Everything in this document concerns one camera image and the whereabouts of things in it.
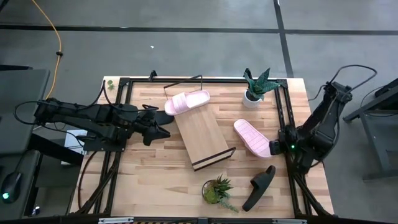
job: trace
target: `wooden table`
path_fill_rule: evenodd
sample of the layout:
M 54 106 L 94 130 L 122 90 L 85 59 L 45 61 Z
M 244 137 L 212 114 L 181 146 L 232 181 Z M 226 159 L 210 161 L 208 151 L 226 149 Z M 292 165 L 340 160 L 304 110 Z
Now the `wooden table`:
M 120 77 L 104 77 L 112 80 L 115 89 L 107 89 L 111 101 L 115 101 Z M 288 79 L 296 125 L 301 125 L 310 115 L 304 81 L 301 78 Z M 164 109 L 166 101 L 163 86 L 165 83 L 135 83 L 132 89 L 131 104 L 141 108 L 141 104 L 158 106 Z M 181 91 L 197 90 L 200 86 L 184 83 L 166 89 L 169 96 Z M 260 159 L 247 150 L 233 129 L 237 119 L 248 120 L 270 140 L 277 137 L 279 119 L 274 92 L 268 92 L 258 109 L 245 108 L 241 101 L 247 84 L 204 83 L 203 89 L 211 95 L 210 106 L 228 147 L 236 147 L 231 158 L 194 172 L 181 134 L 175 121 L 165 125 L 171 132 L 168 139 L 153 141 L 150 146 L 142 143 L 142 136 L 134 133 L 122 153 L 118 180 L 113 201 L 112 216 L 135 217 L 229 217 L 229 218 L 288 218 L 294 217 L 292 199 L 285 159 L 282 155 Z M 283 91 L 280 91 L 282 106 L 285 107 Z M 102 96 L 98 103 L 106 103 Z M 104 153 L 99 152 L 84 175 L 81 197 L 84 203 L 98 185 Z M 249 211 L 242 210 L 243 203 L 252 191 L 250 180 L 270 165 L 276 167 L 276 175 L 260 201 Z M 231 179 L 234 187 L 230 203 L 240 210 L 234 213 L 219 205 L 207 204 L 201 196 L 202 185 L 220 174 Z M 312 168 L 307 185 L 323 207 L 333 213 L 328 184 L 323 166 Z M 301 190 L 297 191 L 300 208 L 304 211 Z M 103 210 L 106 197 L 103 197 Z M 77 193 L 73 198 L 71 212 L 77 210 Z

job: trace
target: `concrete floor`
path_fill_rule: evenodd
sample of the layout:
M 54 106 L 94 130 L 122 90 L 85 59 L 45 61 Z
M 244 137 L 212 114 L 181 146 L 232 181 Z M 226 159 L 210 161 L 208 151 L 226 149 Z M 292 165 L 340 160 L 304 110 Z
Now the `concrete floor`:
M 278 28 L 272 0 L 37 2 L 56 25 L 62 26 Z M 398 30 L 398 2 L 393 0 L 279 2 L 286 29 Z M 26 0 L 10 1 L 0 12 L 0 23 L 47 25 Z M 241 77 L 246 67 L 253 74 L 271 67 L 272 77 L 287 77 L 277 33 L 62 31 L 60 35 L 65 55 L 53 96 L 63 101 L 90 103 L 103 76 L 148 76 L 153 69 L 159 75 Z M 343 65 L 359 63 L 378 70 L 375 79 L 353 92 L 354 99 L 346 105 L 343 116 L 358 108 L 368 91 L 397 78 L 398 35 L 286 35 L 286 39 L 293 76 L 304 78 L 309 98 Z M 0 64 L 53 71 L 57 50 L 52 31 L 0 30 Z M 364 70 L 349 69 L 337 81 L 353 86 L 368 75 Z M 312 109 L 320 99 L 310 102 Z M 337 215 L 398 221 L 398 180 L 362 181 L 364 174 L 377 171 L 378 166 L 359 120 L 341 122 L 340 140 L 327 157 L 325 170 Z M 54 203 L 62 207 L 65 201 Z M 57 213 L 45 209 L 48 214 Z M 58 214 L 66 211 L 66 207 L 59 209 Z

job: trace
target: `small plant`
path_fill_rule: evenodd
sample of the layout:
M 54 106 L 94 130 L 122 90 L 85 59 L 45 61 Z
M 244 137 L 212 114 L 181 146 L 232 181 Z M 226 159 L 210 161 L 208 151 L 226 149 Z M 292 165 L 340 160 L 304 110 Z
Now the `small plant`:
M 114 85 L 113 85 L 113 81 L 112 80 L 108 80 L 108 89 L 109 90 L 113 90 L 114 89 Z
M 229 184 L 230 180 L 227 178 L 222 179 L 222 176 L 220 175 L 216 180 L 209 180 L 204 184 L 202 188 L 203 198 L 207 203 L 219 203 L 224 208 L 239 212 L 228 202 L 231 196 L 226 191 L 232 189 L 232 187 Z
M 268 81 L 270 69 L 271 68 L 268 68 L 265 72 L 263 72 L 256 81 L 251 79 L 246 72 L 244 73 L 244 77 L 249 83 L 248 92 L 251 97 L 248 96 L 248 98 L 251 101 L 257 101 L 258 99 L 262 99 L 264 101 L 264 94 L 279 86 L 279 84 L 276 82 Z

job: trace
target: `pink slipper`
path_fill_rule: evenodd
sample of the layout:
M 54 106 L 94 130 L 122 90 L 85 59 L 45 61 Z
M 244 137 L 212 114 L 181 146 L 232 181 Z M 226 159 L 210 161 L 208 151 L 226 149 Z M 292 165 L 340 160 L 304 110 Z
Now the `pink slipper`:
M 235 121 L 234 129 L 243 140 L 244 145 L 253 152 L 254 155 L 262 158 L 271 156 L 269 140 L 251 126 L 248 121 L 243 119 Z
M 179 93 L 167 100 L 164 111 L 171 116 L 184 113 L 190 109 L 203 106 L 210 101 L 210 94 L 206 90 L 195 91 L 193 93 Z

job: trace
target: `desk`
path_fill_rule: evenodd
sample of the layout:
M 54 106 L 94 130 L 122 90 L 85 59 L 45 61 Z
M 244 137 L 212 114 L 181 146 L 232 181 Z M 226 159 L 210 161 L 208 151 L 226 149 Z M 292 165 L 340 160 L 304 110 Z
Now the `desk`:
M 104 79 L 113 81 L 116 88 L 107 89 L 107 93 L 110 100 L 115 101 L 120 77 L 104 77 Z M 166 101 L 163 86 L 166 84 L 168 83 L 134 83 L 131 104 L 139 108 L 141 104 L 149 104 L 163 110 Z M 310 115 L 304 81 L 301 78 L 288 79 L 288 85 L 295 123 L 301 125 Z M 255 157 L 244 147 L 242 140 L 233 129 L 233 123 L 237 119 L 246 119 L 267 138 L 274 140 L 280 128 L 274 92 L 266 93 L 265 100 L 258 109 L 248 109 L 241 103 L 247 86 L 245 83 L 203 84 L 203 89 L 210 92 L 209 106 L 215 114 L 228 147 L 236 147 L 233 156 L 225 161 L 194 172 L 175 121 L 163 126 L 171 132 L 171 137 L 153 141 L 149 147 L 143 145 L 140 134 L 133 134 L 127 142 L 126 150 L 122 153 L 111 215 L 114 217 L 294 217 L 284 157 L 282 155 L 269 159 Z M 166 91 L 169 96 L 173 96 L 181 91 L 197 90 L 199 87 L 199 84 L 183 83 Z M 104 96 L 101 96 L 98 103 L 106 103 Z M 282 107 L 286 109 L 284 99 Z M 97 153 L 87 168 L 81 188 L 82 202 L 90 197 L 98 185 L 103 157 L 103 152 Z M 277 169 L 274 180 L 249 212 L 242 211 L 241 206 L 252 191 L 250 179 L 270 165 L 276 166 Z M 232 195 L 229 201 L 240 209 L 239 213 L 231 212 L 219 205 L 209 205 L 201 197 L 202 185 L 220 174 L 231 179 L 234 189 L 229 191 Z M 306 178 L 314 196 L 327 211 L 333 213 L 322 165 L 312 168 Z M 304 211 L 301 190 L 297 193 L 300 208 Z M 105 199 L 106 197 L 103 197 L 101 210 L 104 209 Z M 71 212 L 75 210 L 77 210 L 76 192 Z

